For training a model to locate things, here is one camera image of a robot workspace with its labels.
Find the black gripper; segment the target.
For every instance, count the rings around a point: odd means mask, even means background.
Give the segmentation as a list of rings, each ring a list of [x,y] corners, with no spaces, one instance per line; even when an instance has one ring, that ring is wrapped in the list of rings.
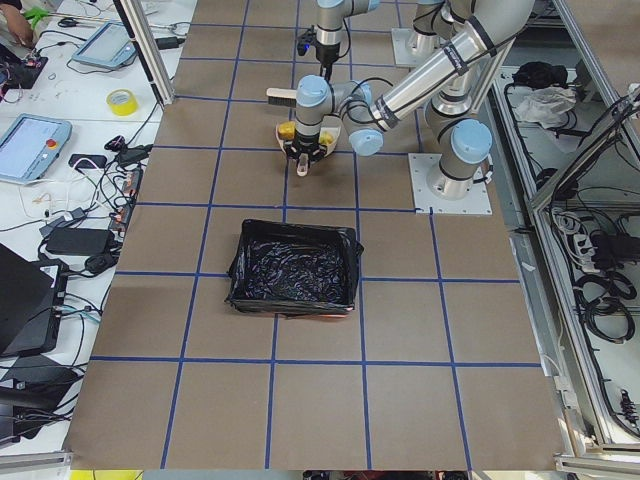
[[[316,163],[328,155],[327,147],[319,142],[320,133],[314,135],[302,134],[295,131],[292,141],[283,144],[285,155],[288,159],[299,161],[305,155],[309,163]]]
[[[315,56],[320,63],[320,76],[330,80],[333,65],[340,58],[340,28],[309,27],[297,38],[298,55],[304,56],[311,47],[315,48]]]

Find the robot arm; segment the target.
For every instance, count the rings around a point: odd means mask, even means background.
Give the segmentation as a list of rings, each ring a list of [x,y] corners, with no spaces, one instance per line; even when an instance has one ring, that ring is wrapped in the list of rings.
[[[316,24],[297,37],[297,54],[304,56],[314,47],[320,62],[319,75],[330,82],[334,64],[351,49],[346,19],[374,11],[379,4],[379,0],[317,0]]]
[[[318,75],[302,77],[287,101],[294,109],[291,138],[282,149],[304,177],[324,159],[327,146],[320,141],[324,119],[341,119],[348,141],[360,156],[378,153],[386,132],[424,102],[436,106],[442,117],[464,115],[469,110],[469,86],[474,67],[486,56],[494,57],[525,27],[533,9],[531,1],[420,1],[413,32],[426,44],[428,57],[378,98],[367,80],[334,83],[331,69],[339,58],[341,39],[349,17],[369,13],[375,1],[319,1],[316,25],[311,29]]]

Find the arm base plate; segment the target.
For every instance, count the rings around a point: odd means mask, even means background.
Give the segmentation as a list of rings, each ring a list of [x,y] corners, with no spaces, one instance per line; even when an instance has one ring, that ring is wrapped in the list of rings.
[[[488,184],[493,174],[491,156],[478,165],[474,176],[453,180],[440,169],[441,155],[410,153],[409,173],[414,211],[418,214],[490,216]]]
[[[437,35],[424,35],[413,29],[393,28],[391,39],[397,67],[415,68],[439,46]]]

